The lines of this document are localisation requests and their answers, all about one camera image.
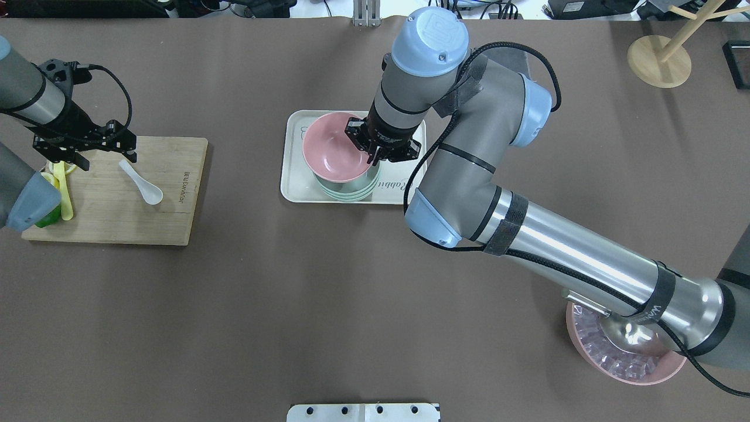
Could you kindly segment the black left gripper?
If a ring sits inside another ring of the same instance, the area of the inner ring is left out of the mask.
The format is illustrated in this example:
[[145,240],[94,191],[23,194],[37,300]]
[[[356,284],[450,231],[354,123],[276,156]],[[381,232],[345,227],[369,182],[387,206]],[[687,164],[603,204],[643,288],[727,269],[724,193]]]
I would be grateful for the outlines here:
[[80,153],[99,150],[121,154],[131,163],[137,162],[137,136],[117,120],[107,125],[92,126],[83,135],[73,135],[46,127],[33,125],[33,148],[51,162],[66,161],[83,171],[89,171],[90,162]]

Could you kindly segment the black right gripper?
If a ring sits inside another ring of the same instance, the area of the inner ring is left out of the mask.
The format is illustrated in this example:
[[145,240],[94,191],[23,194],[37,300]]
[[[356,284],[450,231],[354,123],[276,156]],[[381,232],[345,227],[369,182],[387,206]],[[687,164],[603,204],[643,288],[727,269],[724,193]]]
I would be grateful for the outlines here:
[[393,127],[380,117],[349,117],[345,134],[356,149],[368,155],[368,165],[377,166],[380,161],[415,160],[421,150],[421,143],[413,139],[418,127]]

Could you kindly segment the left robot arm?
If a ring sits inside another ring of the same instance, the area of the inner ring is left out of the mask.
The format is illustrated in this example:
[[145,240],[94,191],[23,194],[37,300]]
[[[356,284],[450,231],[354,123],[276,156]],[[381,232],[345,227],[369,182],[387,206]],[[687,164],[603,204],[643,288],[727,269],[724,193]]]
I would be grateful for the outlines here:
[[[1,39],[2,117],[29,131],[29,145],[46,160],[86,171],[86,151],[121,154],[137,162],[137,136],[124,122],[95,123],[73,99],[73,88],[91,81],[92,72],[114,77],[101,64],[49,59],[34,64],[6,38]],[[2,227],[24,232],[62,201],[61,192],[11,147],[2,144]]]

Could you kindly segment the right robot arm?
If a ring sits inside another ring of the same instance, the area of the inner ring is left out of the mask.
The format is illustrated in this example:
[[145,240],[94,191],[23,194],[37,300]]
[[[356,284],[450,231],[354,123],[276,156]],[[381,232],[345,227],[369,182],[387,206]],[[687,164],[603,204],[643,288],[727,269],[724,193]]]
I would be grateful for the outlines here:
[[424,176],[405,209],[415,234],[458,251],[521,259],[581,296],[585,304],[630,324],[655,329],[665,344],[701,363],[748,369],[748,234],[717,280],[688,280],[659,261],[504,190],[492,181],[509,146],[530,144],[560,105],[524,74],[469,48],[463,22],[447,9],[424,7],[405,20],[366,118],[346,134],[367,162],[410,161],[412,136],[429,110],[451,120],[424,155]]

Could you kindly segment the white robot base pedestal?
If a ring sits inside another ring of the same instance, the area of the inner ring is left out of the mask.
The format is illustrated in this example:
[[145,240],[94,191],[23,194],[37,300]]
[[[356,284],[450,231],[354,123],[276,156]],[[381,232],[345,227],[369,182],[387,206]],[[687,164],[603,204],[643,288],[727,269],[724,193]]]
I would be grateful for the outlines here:
[[441,421],[433,403],[298,404],[287,412],[287,421]]

